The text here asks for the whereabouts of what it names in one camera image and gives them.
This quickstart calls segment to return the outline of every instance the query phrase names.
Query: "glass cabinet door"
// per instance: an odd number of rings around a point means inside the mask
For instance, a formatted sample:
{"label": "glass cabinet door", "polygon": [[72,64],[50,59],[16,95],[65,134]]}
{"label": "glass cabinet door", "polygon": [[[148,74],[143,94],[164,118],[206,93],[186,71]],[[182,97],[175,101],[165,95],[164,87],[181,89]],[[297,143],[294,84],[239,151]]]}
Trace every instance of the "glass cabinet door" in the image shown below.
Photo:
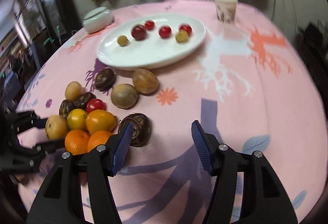
{"label": "glass cabinet door", "polygon": [[42,0],[43,8],[56,35],[66,33],[56,0]]}

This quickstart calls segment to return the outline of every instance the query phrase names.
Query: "pink tablecloth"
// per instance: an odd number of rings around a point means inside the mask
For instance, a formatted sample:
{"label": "pink tablecloth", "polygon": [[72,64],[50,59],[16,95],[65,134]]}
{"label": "pink tablecloth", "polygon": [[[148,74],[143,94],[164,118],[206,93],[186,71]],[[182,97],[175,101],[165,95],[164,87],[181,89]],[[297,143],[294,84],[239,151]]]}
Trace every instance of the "pink tablecloth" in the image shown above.
{"label": "pink tablecloth", "polygon": [[[205,44],[186,59],[154,70],[161,88],[140,96],[130,110],[112,105],[108,93],[94,89],[105,66],[96,47],[111,28],[139,16],[179,13],[202,21]],[[169,0],[114,10],[115,23],[88,35],[80,30],[42,67],[19,110],[34,109],[41,117],[57,114],[67,84],[73,80],[107,103],[120,120],[146,114],[153,124],[149,143],[130,147],[120,174],[110,178],[114,200],[124,224],[198,224],[202,222],[215,179],[202,169],[190,128],[198,119],[204,130],[235,151],[264,152],[278,174],[301,221],[324,188],[327,131],[320,96],[306,68],[281,32],[258,10],[239,4],[234,25],[218,22],[212,1]],[[132,83],[118,72],[116,84]],[[31,130],[19,138],[32,146],[46,140]],[[41,172],[19,186],[27,209],[50,170],[47,157]],[[242,175],[238,175],[232,221],[240,212]],[[82,187],[86,220],[92,221],[87,186]]]}

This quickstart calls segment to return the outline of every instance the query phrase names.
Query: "white oval plate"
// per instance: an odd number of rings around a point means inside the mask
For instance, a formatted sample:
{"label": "white oval plate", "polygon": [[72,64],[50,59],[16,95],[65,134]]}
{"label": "white oval plate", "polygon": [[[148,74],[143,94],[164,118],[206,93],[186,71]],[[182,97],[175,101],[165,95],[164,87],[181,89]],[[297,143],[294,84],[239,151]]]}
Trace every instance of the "white oval plate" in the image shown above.
{"label": "white oval plate", "polygon": [[[155,28],[148,31],[146,39],[136,41],[131,36],[132,28],[137,24],[144,24],[147,20],[155,22]],[[177,43],[175,34],[182,23],[192,28],[192,35],[188,42]],[[172,29],[171,37],[162,39],[158,30],[168,25]],[[117,43],[120,35],[127,36],[129,44],[121,47]],[[205,25],[192,17],[178,14],[148,15],[131,20],[113,29],[99,43],[97,48],[98,59],[108,66],[123,70],[142,68],[159,68],[175,63],[192,53],[206,36]]]}

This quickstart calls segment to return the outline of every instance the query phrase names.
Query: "paper cup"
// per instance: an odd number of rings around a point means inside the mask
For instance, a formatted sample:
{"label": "paper cup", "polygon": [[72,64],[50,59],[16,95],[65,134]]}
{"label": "paper cup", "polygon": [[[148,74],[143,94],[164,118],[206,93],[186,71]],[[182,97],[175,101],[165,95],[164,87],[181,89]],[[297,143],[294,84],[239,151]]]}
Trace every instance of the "paper cup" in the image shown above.
{"label": "paper cup", "polygon": [[218,20],[231,23],[235,20],[238,0],[214,0]]}

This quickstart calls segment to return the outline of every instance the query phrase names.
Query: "red cherry tomato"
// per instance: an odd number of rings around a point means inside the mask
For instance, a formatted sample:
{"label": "red cherry tomato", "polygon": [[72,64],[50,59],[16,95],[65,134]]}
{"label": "red cherry tomato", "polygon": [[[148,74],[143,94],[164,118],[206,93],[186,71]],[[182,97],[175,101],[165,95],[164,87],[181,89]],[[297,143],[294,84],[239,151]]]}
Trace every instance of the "red cherry tomato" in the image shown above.
{"label": "red cherry tomato", "polygon": [[160,29],[159,29],[159,32],[158,34],[160,35],[160,37],[162,39],[166,39],[168,37],[171,36],[171,28],[169,26],[162,26]]}
{"label": "red cherry tomato", "polygon": [[87,103],[86,112],[89,114],[96,109],[106,110],[106,104],[100,99],[92,99]]}
{"label": "red cherry tomato", "polygon": [[185,30],[188,33],[188,36],[192,33],[192,28],[188,24],[180,25],[179,30]]}
{"label": "red cherry tomato", "polygon": [[131,35],[136,41],[141,41],[145,39],[147,31],[143,25],[136,25],[133,27]]}
{"label": "red cherry tomato", "polygon": [[146,28],[146,30],[152,31],[154,29],[154,27],[155,27],[155,22],[153,22],[152,20],[147,20],[145,22],[145,28]]}

